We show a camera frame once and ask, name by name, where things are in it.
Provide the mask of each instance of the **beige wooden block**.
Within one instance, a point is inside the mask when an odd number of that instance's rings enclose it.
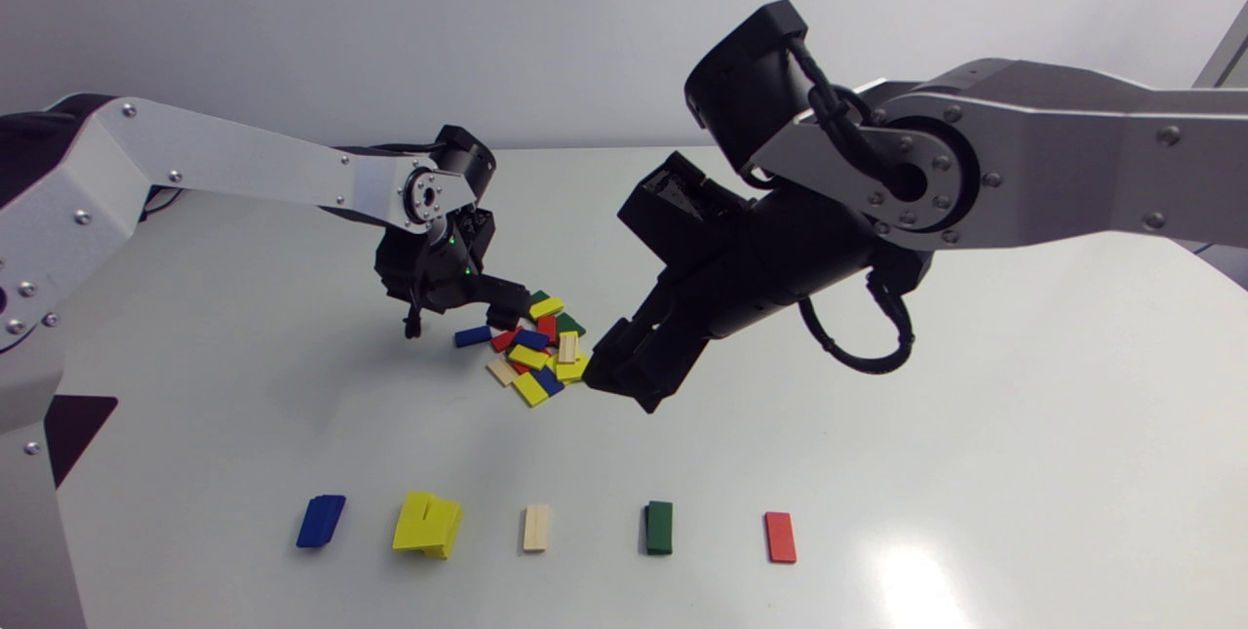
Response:
[[[543,553],[550,527],[550,505],[530,504],[524,508],[524,552]]]
[[[505,386],[510,386],[512,381],[515,381],[517,377],[520,377],[520,374],[512,367],[512,363],[507,361],[507,357],[502,357],[502,354],[489,362],[485,368],[489,372],[493,372],[494,377],[498,377],[498,383],[504,386],[504,388]]]
[[[579,349],[575,332],[559,332],[559,363],[575,363]]]

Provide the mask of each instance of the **pile of colored blocks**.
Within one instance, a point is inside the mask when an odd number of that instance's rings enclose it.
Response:
[[[485,369],[504,388],[513,386],[529,407],[537,407],[567,384],[580,381],[585,363],[589,363],[589,357],[580,349],[585,328],[563,308],[559,298],[543,291],[534,292],[529,301],[529,317],[535,329],[517,327],[495,336],[489,327],[475,327],[456,332],[456,346],[463,348],[489,341],[500,357]]]

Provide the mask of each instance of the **robotic arm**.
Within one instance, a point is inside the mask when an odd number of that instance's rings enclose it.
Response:
[[[152,186],[314,203],[383,226],[377,273],[421,310],[487,303],[512,329],[529,303],[482,273],[494,233],[478,207],[493,154],[443,127],[432,145],[334,150],[147,100],[71,96],[0,117],[0,627],[85,627],[55,487],[39,456],[64,348],[59,301],[134,233]]]
[[[654,412],[711,339],[797,303],[824,349],[890,372],[914,343],[902,296],[932,252],[1119,230],[1248,246],[1248,91],[1151,91],[1104,74],[976,60],[927,82],[834,86],[789,1],[761,7],[685,84],[746,201],[673,154],[619,216],[666,268],[585,371]],[[870,268],[895,323],[884,358],[847,354],[809,297]]]

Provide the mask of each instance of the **yellow wooden block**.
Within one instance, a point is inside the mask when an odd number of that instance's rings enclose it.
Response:
[[[520,374],[515,372],[512,363],[507,361],[505,357],[498,357],[489,362],[485,367],[489,372],[493,372],[494,377],[498,377],[498,383],[500,386],[510,386],[512,381],[515,381]]]
[[[451,558],[462,514],[454,500],[442,500],[424,490],[407,493],[394,525],[394,550]]]
[[[550,361],[550,354],[535,352],[527,346],[512,346],[512,353],[507,354],[507,358],[540,371],[545,362]]]
[[[559,363],[575,363],[577,352],[579,352],[577,333],[559,332]]]
[[[578,352],[574,363],[554,363],[554,377],[558,377],[560,383],[575,383],[575,381],[580,381],[587,366],[589,366],[589,358]]]
[[[563,301],[559,298],[547,298],[539,301],[539,303],[533,303],[529,308],[529,317],[539,318],[545,317],[545,314],[553,314],[563,310]]]
[[[537,378],[530,372],[525,372],[523,376],[517,377],[512,384],[515,386],[517,391],[519,391],[524,402],[529,403],[529,407],[538,407],[540,403],[544,403],[550,398],[542,383],[538,383]]]
[[[550,525],[550,505],[530,504],[524,508],[524,543],[527,553],[540,553],[545,550],[547,535]]]

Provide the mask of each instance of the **yellow block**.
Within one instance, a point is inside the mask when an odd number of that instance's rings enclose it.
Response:
[[[524,366],[528,366],[530,368],[537,368],[538,371],[542,371],[542,367],[545,366],[545,362],[550,361],[550,354],[545,352],[535,352],[534,349],[530,349],[527,346],[513,346],[512,353],[509,353],[507,358],[517,363],[524,363]]]
[[[393,548],[419,550],[434,558],[451,558],[463,509],[454,500],[442,500],[424,490],[412,490],[394,525]]]
[[[545,317],[545,314],[553,314],[560,312],[562,310],[563,310],[563,301],[560,301],[559,298],[547,298],[544,301],[539,301],[539,303],[534,303],[533,306],[530,306],[529,317],[535,319],[539,317]]]
[[[589,366],[589,358],[583,352],[577,352],[574,363],[554,363],[554,377],[558,377],[560,383],[575,383],[575,381],[580,381],[587,366]]]
[[[523,376],[517,377],[515,381],[512,381],[512,384],[520,392],[520,397],[524,398],[524,402],[529,403],[529,407],[538,407],[540,403],[544,403],[550,398],[542,383],[538,383],[537,378],[530,372],[525,372]]]

